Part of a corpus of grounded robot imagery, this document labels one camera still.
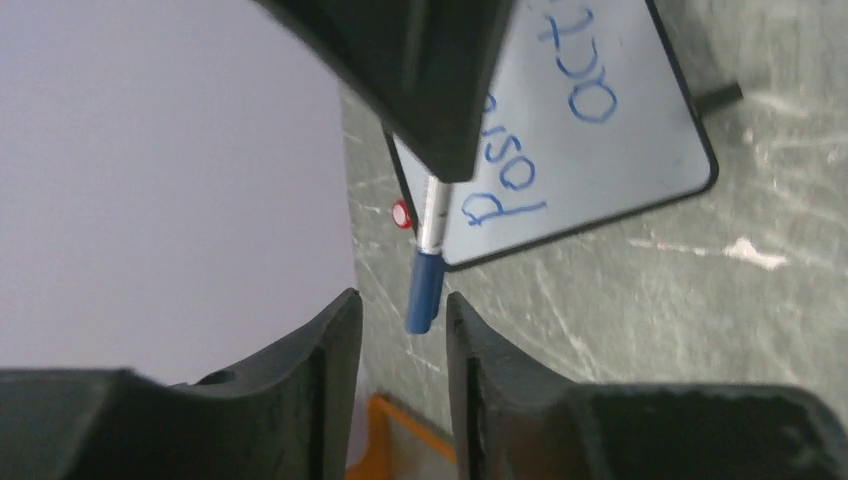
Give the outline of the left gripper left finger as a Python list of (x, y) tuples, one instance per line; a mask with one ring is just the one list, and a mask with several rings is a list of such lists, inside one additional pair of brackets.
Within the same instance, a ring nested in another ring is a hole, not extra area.
[(362, 300), (194, 384), (127, 369), (5, 369), (5, 479), (341, 479)]

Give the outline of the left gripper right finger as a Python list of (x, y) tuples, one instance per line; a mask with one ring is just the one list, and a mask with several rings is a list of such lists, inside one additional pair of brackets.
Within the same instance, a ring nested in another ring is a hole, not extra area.
[(843, 479), (847, 435), (808, 391), (774, 384), (579, 383), (446, 308), (462, 479)]

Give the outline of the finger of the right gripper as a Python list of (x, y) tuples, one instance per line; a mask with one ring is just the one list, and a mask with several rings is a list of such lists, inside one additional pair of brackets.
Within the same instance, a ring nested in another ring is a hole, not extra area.
[(476, 168), (511, 0), (276, 0), (304, 42), (444, 183)]

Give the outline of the orange wooden shelf rack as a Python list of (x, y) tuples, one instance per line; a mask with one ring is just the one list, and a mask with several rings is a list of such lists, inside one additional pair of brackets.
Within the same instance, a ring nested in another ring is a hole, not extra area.
[(433, 429), (417, 421), (394, 405), (387, 397), (374, 394), (366, 407), (368, 440), (361, 459), (346, 469), (346, 480), (389, 480), (393, 478), (390, 423), (395, 422), (411, 433), (429, 449), (455, 464), (457, 456), (453, 446)]

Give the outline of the blue marker cap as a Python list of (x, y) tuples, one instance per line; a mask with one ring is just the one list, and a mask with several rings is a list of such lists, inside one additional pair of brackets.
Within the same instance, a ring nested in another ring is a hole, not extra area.
[(418, 252), (415, 256), (406, 314), (406, 331), (421, 335), (430, 331), (438, 316), (445, 263), (441, 255)]

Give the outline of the white whiteboard black frame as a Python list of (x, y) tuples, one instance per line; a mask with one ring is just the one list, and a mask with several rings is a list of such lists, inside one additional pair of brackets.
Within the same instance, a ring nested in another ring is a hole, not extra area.
[(483, 109), (473, 178), (453, 190), (451, 271), (708, 190), (707, 115), (742, 98), (694, 94), (652, 1), (522, 1)]

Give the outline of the blue white marker pen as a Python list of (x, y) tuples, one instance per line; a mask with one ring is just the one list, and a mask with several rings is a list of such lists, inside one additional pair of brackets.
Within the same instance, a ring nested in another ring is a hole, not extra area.
[(441, 255), (447, 228), (453, 186), (428, 174), (423, 205), (418, 212), (416, 245), (420, 253)]

